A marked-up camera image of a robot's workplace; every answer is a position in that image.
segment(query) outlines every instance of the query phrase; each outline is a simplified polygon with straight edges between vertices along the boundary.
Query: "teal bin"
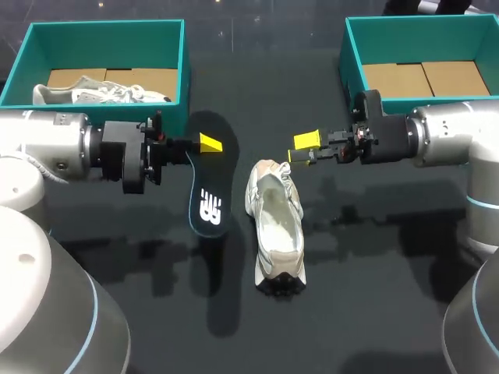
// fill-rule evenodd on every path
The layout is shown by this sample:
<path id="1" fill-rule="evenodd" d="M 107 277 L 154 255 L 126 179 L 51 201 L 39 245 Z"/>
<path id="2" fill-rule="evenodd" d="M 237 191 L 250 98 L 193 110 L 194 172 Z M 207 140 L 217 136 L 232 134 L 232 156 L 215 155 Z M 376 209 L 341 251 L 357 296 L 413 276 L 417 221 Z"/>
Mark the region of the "teal bin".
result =
<path id="1" fill-rule="evenodd" d="M 363 65 L 475 62 L 487 96 L 382 97 L 388 114 L 427 104 L 499 99 L 499 23 L 476 16 L 352 17 L 345 21 L 339 73 L 347 104 L 372 89 Z"/>
<path id="2" fill-rule="evenodd" d="M 177 69 L 175 99 L 152 104 L 32 105 L 34 86 L 47 84 L 52 70 L 103 68 Z M 183 20 L 32 23 L 0 96 L 0 110 L 85 113 L 94 124 L 143 122 L 159 110 L 166 133 L 181 136 L 189 111 L 189 78 Z"/>

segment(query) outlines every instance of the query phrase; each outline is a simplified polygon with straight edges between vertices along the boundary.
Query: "shoe sole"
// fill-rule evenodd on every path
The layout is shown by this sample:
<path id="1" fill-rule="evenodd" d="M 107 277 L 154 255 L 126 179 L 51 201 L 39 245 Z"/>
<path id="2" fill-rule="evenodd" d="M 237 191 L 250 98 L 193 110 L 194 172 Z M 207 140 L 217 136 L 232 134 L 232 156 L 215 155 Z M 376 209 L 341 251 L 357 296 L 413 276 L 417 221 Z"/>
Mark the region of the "shoe sole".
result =
<path id="1" fill-rule="evenodd" d="M 297 277 L 283 271 L 274 278 L 266 277 L 261 268 L 260 260 L 257 257 L 255 263 L 255 285 L 257 290 L 262 291 L 267 296 L 291 296 L 298 295 L 306 288 L 305 264 L 302 263 L 301 270 Z"/>
<path id="2" fill-rule="evenodd" d="M 298 278 L 292 277 L 289 273 L 280 273 L 274 279 L 264 278 L 257 285 L 257 290 L 267 296 L 292 296 L 299 295 L 306 285 Z"/>

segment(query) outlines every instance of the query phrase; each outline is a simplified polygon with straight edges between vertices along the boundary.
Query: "insole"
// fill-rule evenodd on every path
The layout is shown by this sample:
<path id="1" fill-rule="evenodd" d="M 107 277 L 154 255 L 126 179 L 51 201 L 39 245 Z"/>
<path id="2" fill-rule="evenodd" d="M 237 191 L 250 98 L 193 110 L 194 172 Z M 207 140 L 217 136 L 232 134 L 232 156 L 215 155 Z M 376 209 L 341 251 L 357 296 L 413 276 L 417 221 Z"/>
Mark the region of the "insole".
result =
<path id="1" fill-rule="evenodd" d="M 204 238 L 222 236 L 232 216 L 232 181 L 239 159 L 239 144 L 230 124 L 212 111 L 198 111 L 187 121 L 186 136 L 202 132 L 222 143 L 220 153 L 188 153 L 193 166 L 189 223 Z"/>
<path id="2" fill-rule="evenodd" d="M 260 216 L 260 240 L 268 250 L 292 252 L 295 250 L 295 222 L 287 202 L 273 191 L 264 194 L 264 207 Z"/>

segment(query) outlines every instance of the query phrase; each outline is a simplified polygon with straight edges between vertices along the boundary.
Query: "white logo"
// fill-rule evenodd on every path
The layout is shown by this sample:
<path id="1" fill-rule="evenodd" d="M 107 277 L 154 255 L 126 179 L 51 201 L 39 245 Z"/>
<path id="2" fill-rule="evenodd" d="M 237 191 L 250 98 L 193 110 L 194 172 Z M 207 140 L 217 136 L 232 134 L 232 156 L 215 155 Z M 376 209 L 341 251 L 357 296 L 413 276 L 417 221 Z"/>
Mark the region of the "white logo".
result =
<path id="1" fill-rule="evenodd" d="M 201 189 L 201 200 L 200 205 L 200 216 L 203 221 L 211 222 L 215 226 L 220 224 L 220 210 L 218 209 L 221 205 L 221 199 L 211 195 L 208 191 Z"/>

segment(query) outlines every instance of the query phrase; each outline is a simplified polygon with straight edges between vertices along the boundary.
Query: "white sneaker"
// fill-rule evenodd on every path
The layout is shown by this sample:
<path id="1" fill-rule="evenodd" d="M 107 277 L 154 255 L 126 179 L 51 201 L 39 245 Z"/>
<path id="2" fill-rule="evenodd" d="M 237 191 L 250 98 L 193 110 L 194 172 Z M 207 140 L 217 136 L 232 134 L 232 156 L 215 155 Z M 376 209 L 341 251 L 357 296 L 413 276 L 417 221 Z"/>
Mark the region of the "white sneaker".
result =
<path id="1" fill-rule="evenodd" d="M 157 103 L 170 101 L 165 95 L 145 91 L 141 86 L 98 81 L 82 76 L 69 87 L 50 88 L 37 84 L 33 88 L 33 105 L 92 103 Z"/>
<path id="2" fill-rule="evenodd" d="M 259 161 L 246 187 L 246 212 L 255 219 L 258 256 L 255 285 L 266 294 L 305 288 L 303 209 L 287 162 Z"/>

